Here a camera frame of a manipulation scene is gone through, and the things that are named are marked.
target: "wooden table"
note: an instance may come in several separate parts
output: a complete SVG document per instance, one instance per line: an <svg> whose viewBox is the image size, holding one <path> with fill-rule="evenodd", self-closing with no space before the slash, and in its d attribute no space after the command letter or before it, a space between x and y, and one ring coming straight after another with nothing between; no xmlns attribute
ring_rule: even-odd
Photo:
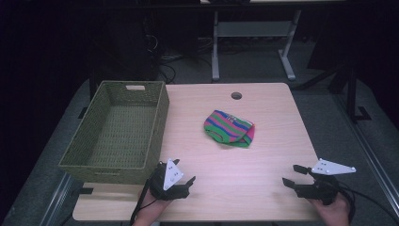
<svg viewBox="0 0 399 226"><path fill-rule="evenodd" d="M168 119L160 160L181 159L183 181L197 176L187 199L174 201L159 221L270 221L318 219L312 206L281 177L311 184L293 165L312 167L317 156L285 84L169 85ZM234 100L233 92L242 99ZM249 148L215 142L203 129L219 109L255 123ZM85 183L76 220L129 220L142 186Z"/></svg>

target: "striped sock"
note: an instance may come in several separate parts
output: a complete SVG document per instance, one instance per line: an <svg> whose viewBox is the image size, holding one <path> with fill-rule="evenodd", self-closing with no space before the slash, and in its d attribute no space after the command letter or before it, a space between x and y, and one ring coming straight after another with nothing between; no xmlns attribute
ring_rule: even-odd
<svg viewBox="0 0 399 226"><path fill-rule="evenodd" d="M255 133L252 122L219 110L215 110L203 126L205 132L217 142L237 147L248 147Z"/></svg>

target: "green basket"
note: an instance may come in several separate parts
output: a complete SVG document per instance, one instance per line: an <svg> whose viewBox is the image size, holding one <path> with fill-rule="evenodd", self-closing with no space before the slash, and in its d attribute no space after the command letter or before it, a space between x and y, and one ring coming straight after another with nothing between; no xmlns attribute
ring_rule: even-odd
<svg viewBox="0 0 399 226"><path fill-rule="evenodd" d="M144 185L159 162L164 82L103 81L59 166L83 182Z"/></svg>

